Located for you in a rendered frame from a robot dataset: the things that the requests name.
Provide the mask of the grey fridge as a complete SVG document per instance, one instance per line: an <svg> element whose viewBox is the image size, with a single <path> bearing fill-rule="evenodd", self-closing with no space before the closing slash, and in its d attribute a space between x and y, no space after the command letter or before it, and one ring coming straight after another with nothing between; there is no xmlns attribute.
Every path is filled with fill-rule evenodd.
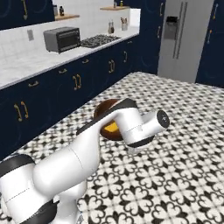
<svg viewBox="0 0 224 224"><path fill-rule="evenodd" d="M214 0L166 0L157 75L194 83Z"/></svg>

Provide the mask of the navy base cupboards run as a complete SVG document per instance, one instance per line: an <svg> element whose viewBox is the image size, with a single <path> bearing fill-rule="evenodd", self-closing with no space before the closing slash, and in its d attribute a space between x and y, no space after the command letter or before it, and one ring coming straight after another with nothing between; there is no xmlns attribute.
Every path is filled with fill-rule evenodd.
<svg viewBox="0 0 224 224"><path fill-rule="evenodd" d="M0 90L0 160L126 76L138 37Z"/></svg>

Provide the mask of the wooden shelf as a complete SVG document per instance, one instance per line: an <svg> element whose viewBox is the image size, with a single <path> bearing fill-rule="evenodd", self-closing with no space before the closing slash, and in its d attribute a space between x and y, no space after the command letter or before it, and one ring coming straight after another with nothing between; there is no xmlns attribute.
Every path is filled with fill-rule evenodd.
<svg viewBox="0 0 224 224"><path fill-rule="evenodd" d="M72 18L79 18L80 15L74 15L74 14L65 14L64 16L57 15L55 16L55 21L61 21L61 20L67 20Z"/></svg>
<svg viewBox="0 0 224 224"><path fill-rule="evenodd" d="M122 10L127 10L130 9L129 6L105 6L105 7L101 7L100 10L101 11L122 11Z"/></svg>

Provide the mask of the black hob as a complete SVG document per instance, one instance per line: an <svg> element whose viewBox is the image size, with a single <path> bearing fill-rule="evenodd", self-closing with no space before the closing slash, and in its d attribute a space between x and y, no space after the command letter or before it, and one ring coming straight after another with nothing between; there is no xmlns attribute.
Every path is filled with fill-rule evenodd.
<svg viewBox="0 0 224 224"><path fill-rule="evenodd" d="M117 41L118 39L120 39L120 37L99 34L90 38L83 39L80 42L80 45L82 47L94 49L99 46L110 46L111 43Z"/></svg>

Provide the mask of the navy tall cupboard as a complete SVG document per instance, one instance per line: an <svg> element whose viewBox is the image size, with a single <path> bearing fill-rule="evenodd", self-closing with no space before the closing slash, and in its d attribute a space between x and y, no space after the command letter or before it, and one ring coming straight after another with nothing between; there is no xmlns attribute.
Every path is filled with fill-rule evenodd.
<svg viewBox="0 0 224 224"><path fill-rule="evenodd" d="M214 0L196 83L224 88L224 0Z"/></svg>
<svg viewBox="0 0 224 224"><path fill-rule="evenodd" d="M158 73L166 0L116 0L119 4L140 9L140 29L136 57L136 70L148 74Z"/></svg>

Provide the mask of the brown bowl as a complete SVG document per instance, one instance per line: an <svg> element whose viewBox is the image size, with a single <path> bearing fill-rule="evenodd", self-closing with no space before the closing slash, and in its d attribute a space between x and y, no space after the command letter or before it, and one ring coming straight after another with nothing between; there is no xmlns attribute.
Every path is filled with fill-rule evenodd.
<svg viewBox="0 0 224 224"><path fill-rule="evenodd" d="M108 99L106 101L102 101L96 108L94 111L94 118L98 117L99 115L102 115L104 112L106 112L108 109L110 109L115 103L117 102L117 99ZM118 131L110 133L108 131L106 131L104 128L106 126L108 126L111 123L115 123L114 120L110 121L109 123L107 123L106 125L104 125L101 128L101 135L105 138L107 138L108 140L112 140L112 141L122 141L123 137L118 129Z"/></svg>

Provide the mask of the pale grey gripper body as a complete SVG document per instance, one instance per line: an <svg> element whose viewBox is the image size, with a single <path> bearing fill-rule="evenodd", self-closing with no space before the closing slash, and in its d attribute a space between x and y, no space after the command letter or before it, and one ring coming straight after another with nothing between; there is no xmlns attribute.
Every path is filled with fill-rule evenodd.
<svg viewBox="0 0 224 224"><path fill-rule="evenodd" d="M130 147L130 146L128 147L128 153L131 154L131 155L135 155L135 154L137 154L137 153L139 153L143 150L144 150L143 146L136 147L136 148Z"/></svg>

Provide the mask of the grey toaster oven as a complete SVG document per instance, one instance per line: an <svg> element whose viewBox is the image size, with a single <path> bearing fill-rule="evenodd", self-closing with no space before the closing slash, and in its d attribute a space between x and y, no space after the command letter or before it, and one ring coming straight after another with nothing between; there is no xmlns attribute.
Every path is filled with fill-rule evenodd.
<svg viewBox="0 0 224 224"><path fill-rule="evenodd" d="M60 27L44 31L43 35L48 52L63 53L81 45L79 28Z"/></svg>

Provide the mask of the navy wall cupboard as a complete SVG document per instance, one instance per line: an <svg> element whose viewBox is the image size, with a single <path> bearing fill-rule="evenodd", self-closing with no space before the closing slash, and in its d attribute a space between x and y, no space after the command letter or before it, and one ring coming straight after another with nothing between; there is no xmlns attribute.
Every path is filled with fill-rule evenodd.
<svg viewBox="0 0 224 224"><path fill-rule="evenodd" d="M54 20L52 0L0 0L0 31Z"/></svg>

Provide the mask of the yellow corn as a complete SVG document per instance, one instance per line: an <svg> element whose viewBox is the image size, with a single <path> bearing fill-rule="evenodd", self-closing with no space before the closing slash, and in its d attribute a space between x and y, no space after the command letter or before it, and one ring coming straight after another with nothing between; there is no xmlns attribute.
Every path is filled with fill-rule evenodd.
<svg viewBox="0 0 224 224"><path fill-rule="evenodd" d="M104 129L110 133L118 131L118 127L115 122L112 122L111 124L106 126Z"/></svg>

